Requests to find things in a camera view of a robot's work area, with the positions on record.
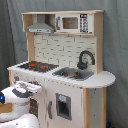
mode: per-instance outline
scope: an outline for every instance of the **door handle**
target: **door handle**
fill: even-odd
[[[58,25],[59,20],[60,20],[60,16],[58,16],[58,17],[56,18],[56,29],[57,29],[57,30],[60,30],[60,26]]]
[[[52,119],[51,107],[52,107],[52,101],[49,101],[49,104],[48,104],[48,115],[49,115],[50,119]]]

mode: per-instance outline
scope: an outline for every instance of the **sink basin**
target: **sink basin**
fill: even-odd
[[[71,76],[67,75],[67,74],[69,74],[69,72],[75,72],[75,73],[77,72],[79,75],[77,77],[71,77]],[[94,73],[91,71],[80,70],[80,69],[75,69],[75,68],[68,68],[68,67],[62,68],[53,73],[54,76],[68,78],[68,79],[74,79],[74,80],[78,80],[78,81],[86,80],[93,74]]]

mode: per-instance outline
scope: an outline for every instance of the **stovetop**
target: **stovetop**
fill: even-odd
[[[51,69],[54,69],[54,68],[58,67],[58,65],[31,61],[31,62],[28,62],[26,64],[20,65],[18,67],[23,68],[23,69],[28,69],[28,70],[32,70],[32,71],[45,73],[45,72],[50,71]]]

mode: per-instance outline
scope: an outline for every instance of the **faucet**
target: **faucet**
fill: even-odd
[[[78,62],[78,64],[77,64],[77,67],[78,67],[79,69],[81,69],[81,70],[86,69],[86,68],[87,68],[87,64],[88,64],[88,62],[86,62],[86,63],[83,63],[83,62],[82,62],[82,56],[83,56],[85,53],[88,54],[88,55],[91,57],[92,65],[95,65],[95,59],[94,59],[93,54],[92,54],[91,52],[87,51],[87,50],[82,51],[82,52],[80,53],[79,62]]]

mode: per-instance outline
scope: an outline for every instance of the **toy kitchen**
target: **toy kitchen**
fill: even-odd
[[[9,67],[9,79],[42,86],[30,100],[41,128],[106,128],[116,78],[103,71],[103,12],[22,13],[28,61]]]

